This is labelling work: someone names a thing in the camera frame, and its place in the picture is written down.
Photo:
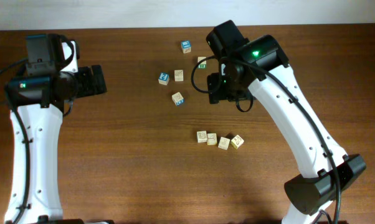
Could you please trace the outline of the wooden block letter L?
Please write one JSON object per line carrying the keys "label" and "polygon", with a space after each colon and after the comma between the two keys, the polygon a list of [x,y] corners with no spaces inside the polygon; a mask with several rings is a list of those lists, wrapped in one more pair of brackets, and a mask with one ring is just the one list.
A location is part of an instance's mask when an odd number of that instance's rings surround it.
{"label": "wooden block letter L", "polygon": [[216,133],[207,133],[207,145],[216,145],[217,144],[217,134]]}

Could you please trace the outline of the wooden block snail picture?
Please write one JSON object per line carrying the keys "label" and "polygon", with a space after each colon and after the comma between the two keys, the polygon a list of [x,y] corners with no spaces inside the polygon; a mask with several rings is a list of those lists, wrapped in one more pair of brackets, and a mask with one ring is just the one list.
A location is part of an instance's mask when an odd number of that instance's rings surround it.
{"label": "wooden block snail picture", "polygon": [[198,131],[197,132],[197,142],[198,143],[207,142],[207,131]]}

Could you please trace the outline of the wooden block letter J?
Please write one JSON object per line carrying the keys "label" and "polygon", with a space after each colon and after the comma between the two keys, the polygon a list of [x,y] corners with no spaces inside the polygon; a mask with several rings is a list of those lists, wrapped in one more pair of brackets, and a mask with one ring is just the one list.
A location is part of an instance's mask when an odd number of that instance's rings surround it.
{"label": "wooden block letter J", "polygon": [[218,148],[223,149],[223,150],[228,150],[230,144],[230,139],[221,137],[219,140]]}

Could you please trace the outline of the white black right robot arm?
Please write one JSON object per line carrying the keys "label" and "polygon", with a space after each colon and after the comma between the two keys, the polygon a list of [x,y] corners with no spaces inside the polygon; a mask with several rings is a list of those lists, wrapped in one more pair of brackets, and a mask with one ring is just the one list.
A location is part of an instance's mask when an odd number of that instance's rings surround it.
{"label": "white black right robot arm", "polygon": [[288,57],[271,35],[245,38],[232,21],[216,26],[207,43],[219,69],[207,77],[209,101],[258,101],[287,141],[299,174],[284,185],[290,200],[284,223],[315,223],[366,169],[328,133],[295,79]]}

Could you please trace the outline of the wooden block letter H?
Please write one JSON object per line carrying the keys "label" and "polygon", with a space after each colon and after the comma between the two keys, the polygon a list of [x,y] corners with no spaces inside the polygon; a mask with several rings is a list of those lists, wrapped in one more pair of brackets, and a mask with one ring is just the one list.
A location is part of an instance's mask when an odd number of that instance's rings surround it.
{"label": "wooden block letter H", "polygon": [[230,143],[232,144],[232,146],[235,148],[235,149],[238,149],[239,147],[241,147],[241,145],[243,145],[244,143],[244,140],[239,136],[239,135],[236,135],[234,136]]}

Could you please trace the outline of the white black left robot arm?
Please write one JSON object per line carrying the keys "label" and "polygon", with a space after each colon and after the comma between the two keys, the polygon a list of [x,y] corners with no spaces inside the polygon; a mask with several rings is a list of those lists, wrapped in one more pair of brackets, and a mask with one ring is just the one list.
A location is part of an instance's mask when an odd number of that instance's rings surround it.
{"label": "white black left robot arm", "polygon": [[77,98],[107,92],[100,65],[79,67],[79,46],[60,34],[26,37],[28,58],[4,87],[14,135],[5,223],[66,223],[58,188],[58,141]]}

